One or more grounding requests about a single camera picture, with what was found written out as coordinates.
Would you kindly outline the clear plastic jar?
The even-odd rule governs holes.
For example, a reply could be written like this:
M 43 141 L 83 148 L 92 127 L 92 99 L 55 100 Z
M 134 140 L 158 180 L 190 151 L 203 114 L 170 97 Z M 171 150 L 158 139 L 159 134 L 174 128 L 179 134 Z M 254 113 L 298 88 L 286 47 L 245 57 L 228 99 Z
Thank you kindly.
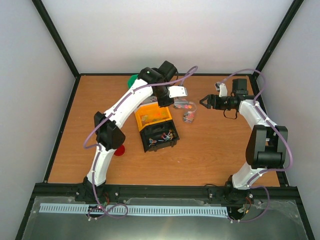
M 196 111 L 197 111 L 197 105 L 192 101 L 185 101 L 183 103 L 183 108 L 185 109 L 185 112 L 183 114 L 183 121 L 185 123 L 192 123 L 195 119 Z

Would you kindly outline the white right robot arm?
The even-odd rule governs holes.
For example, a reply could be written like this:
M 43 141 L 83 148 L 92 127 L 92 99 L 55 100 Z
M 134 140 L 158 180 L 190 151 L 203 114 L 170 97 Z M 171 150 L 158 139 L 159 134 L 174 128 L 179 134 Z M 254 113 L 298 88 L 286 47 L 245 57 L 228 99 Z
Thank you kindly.
M 288 150 L 288 129 L 277 125 L 262 110 L 254 95 L 250 95 L 245 78 L 232 81 L 231 93 L 224 83 L 217 83 L 218 94 L 209 94 L 199 101 L 207 109 L 223 112 L 235 110 L 251 128 L 251 135 L 245 150 L 245 163 L 231 175 L 224 186 L 224 197 L 233 201 L 240 191 L 250 189 L 263 174 L 284 171 Z

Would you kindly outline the red jar lid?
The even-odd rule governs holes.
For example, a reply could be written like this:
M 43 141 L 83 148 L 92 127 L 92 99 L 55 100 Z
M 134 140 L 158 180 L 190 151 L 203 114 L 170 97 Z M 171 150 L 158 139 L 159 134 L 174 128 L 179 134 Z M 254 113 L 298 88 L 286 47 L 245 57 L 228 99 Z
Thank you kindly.
M 114 155 L 120 157 L 125 153 L 125 150 L 125 146 L 122 144 L 119 148 L 115 150 Z

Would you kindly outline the silver metal scoop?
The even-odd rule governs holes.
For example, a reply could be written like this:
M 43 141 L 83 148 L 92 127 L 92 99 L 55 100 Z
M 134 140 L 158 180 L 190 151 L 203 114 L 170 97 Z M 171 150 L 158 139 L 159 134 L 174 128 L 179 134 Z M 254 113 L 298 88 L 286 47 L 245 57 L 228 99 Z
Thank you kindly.
M 191 101 L 188 101 L 184 98 L 175 98 L 174 99 L 174 103 L 173 103 L 173 107 L 175 109 L 192 109 L 194 107 L 194 103 Z

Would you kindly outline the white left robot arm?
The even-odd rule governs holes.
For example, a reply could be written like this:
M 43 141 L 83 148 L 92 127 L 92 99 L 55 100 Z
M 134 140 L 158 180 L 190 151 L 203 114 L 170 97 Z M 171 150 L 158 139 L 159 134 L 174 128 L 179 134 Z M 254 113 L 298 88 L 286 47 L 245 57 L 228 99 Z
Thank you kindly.
M 85 193 L 92 201 L 96 202 L 103 198 L 111 159 L 126 139 L 121 131 L 124 123 L 151 95 L 155 95 L 164 107 L 172 104 L 168 82 L 176 72 L 177 68 L 167 60 L 158 68 L 143 68 L 120 100 L 105 112 L 98 111 L 94 115 L 94 129 L 83 143 L 84 149 L 95 148 L 91 168 L 83 179 Z

